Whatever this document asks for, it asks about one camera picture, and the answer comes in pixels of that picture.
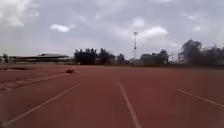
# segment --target roof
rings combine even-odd
[[[46,53],[46,54],[38,55],[38,57],[69,57],[69,56],[61,55],[61,54],[49,54],[49,53]]]
[[[36,59],[36,58],[67,58],[69,56],[67,55],[61,55],[61,54],[41,54],[38,56],[9,56],[10,58],[16,58],[16,59]]]

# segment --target cloudy sky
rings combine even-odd
[[[223,0],[0,0],[0,54],[72,55],[106,48],[133,56],[178,52],[188,39],[224,46]]]

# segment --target building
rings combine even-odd
[[[17,62],[65,62],[70,58],[67,55],[61,54],[41,54],[37,56],[9,56],[9,62],[17,63]]]

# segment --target cloud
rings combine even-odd
[[[159,0],[159,2],[162,2],[162,3],[167,3],[167,2],[170,2],[171,0]]]
[[[133,27],[142,27],[145,25],[145,20],[142,18],[133,19]]]
[[[140,32],[138,37],[144,41],[149,38],[155,38],[157,36],[162,36],[167,34],[168,34],[168,31],[165,28],[161,26],[155,26],[155,27],[146,29],[143,32]]]
[[[199,26],[196,26],[195,28],[194,28],[194,30],[193,30],[194,32],[199,32],[199,31],[201,31],[201,27],[199,27]]]
[[[56,30],[58,32],[69,32],[70,28],[67,26],[59,25],[59,24],[52,24],[50,26],[51,30]]]
[[[125,5],[127,0],[95,0],[96,5],[100,7],[99,14],[107,16],[119,12]]]
[[[72,25],[70,25],[69,27],[70,27],[70,28],[75,28],[76,26],[72,24]]]
[[[1,0],[0,21],[6,21],[10,26],[24,26],[21,20],[26,16],[26,11],[38,8],[32,0]]]
[[[11,16],[7,20],[11,26],[15,26],[15,27],[24,26],[24,24],[16,16]]]

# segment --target floodlight pole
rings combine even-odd
[[[134,60],[136,58],[136,52],[137,52],[137,35],[138,35],[138,32],[134,32],[134,36],[135,36],[135,46],[134,46]]]

